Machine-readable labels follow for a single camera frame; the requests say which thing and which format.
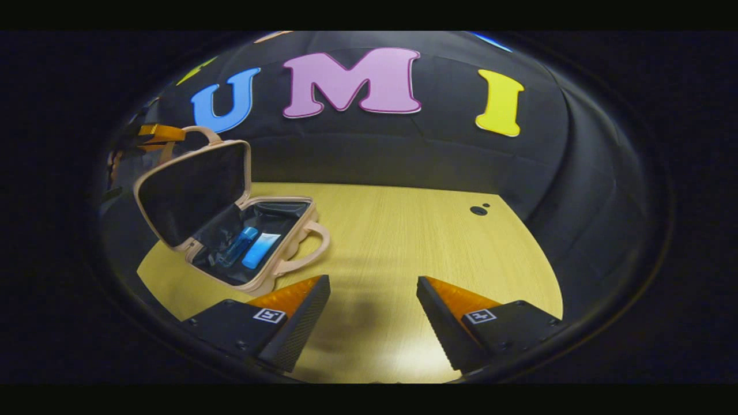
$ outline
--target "open cosmetic case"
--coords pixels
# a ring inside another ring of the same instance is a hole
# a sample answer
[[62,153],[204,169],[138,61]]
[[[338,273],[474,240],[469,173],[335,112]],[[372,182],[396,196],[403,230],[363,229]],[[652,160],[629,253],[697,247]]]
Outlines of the open cosmetic case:
[[[152,231],[169,248],[184,251],[187,263],[221,284],[260,296],[274,289],[277,277],[307,266],[328,249],[331,237],[317,223],[312,198],[250,197],[249,143],[223,141],[202,126],[182,130],[201,132],[208,145],[147,172],[134,194]],[[320,247],[290,261],[310,232],[321,235]],[[233,249],[236,242],[240,250]],[[238,256],[224,260],[234,252]]]

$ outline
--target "case lid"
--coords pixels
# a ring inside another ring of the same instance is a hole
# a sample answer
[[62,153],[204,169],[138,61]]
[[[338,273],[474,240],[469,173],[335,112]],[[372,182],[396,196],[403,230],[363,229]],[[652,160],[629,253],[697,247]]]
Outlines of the case lid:
[[134,194],[154,233],[175,250],[186,250],[193,235],[230,205],[251,193],[249,143],[223,141],[207,127],[192,126],[209,144],[163,163],[141,176]]

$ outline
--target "table surface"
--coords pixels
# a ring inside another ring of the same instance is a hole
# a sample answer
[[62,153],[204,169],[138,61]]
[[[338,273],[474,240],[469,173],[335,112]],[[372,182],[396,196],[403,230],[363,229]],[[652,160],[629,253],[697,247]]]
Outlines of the table surface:
[[[289,376],[313,383],[440,383],[458,379],[415,296],[420,275],[500,303],[528,301],[562,318],[559,284],[525,225],[497,195],[315,183],[252,184],[252,196],[310,196],[331,246],[275,289],[328,274],[331,297]],[[485,207],[479,216],[470,207]],[[296,258],[320,245],[308,236]],[[209,279],[157,242],[138,269],[184,320],[226,298],[253,297]]]

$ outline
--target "blue bottle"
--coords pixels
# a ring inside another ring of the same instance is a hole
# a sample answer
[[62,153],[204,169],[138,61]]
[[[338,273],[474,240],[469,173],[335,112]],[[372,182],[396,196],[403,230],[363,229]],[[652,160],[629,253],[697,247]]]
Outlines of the blue bottle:
[[255,227],[250,226],[241,231],[241,234],[238,235],[238,238],[228,247],[225,253],[218,253],[216,255],[218,265],[230,268],[258,234],[259,231]]

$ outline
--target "case handle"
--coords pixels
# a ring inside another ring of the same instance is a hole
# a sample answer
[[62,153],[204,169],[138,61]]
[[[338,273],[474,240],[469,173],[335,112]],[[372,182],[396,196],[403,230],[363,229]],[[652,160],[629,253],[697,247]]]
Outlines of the case handle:
[[320,256],[320,254],[324,253],[325,250],[328,249],[328,245],[331,243],[331,234],[328,232],[328,230],[321,224],[317,222],[310,221],[308,222],[303,229],[311,230],[313,232],[319,233],[320,236],[323,238],[322,244],[320,244],[320,247],[313,251],[310,255],[306,256],[305,258],[300,258],[295,261],[282,261],[279,265],[275,268],[275,274],[276,275],[282,275],[286,272],[295,271],[299,268],[304,267],[307,264],[310,264],[312,261],[314,261],[317,257]]
[[184,127],[182,129],[182,131],[184,131],[184,132],[199,131],[202,134],[205,134],[205,137],[207,137],[208,145],[216,145],[216,144],[220,144],[220,143],[223,142],[223,140],[221,139],[221,137],[219,135],[217,135],[215,133],[215,131],[211,130],[208,127],[204,127],[204,126],[189,126],[189,127]]

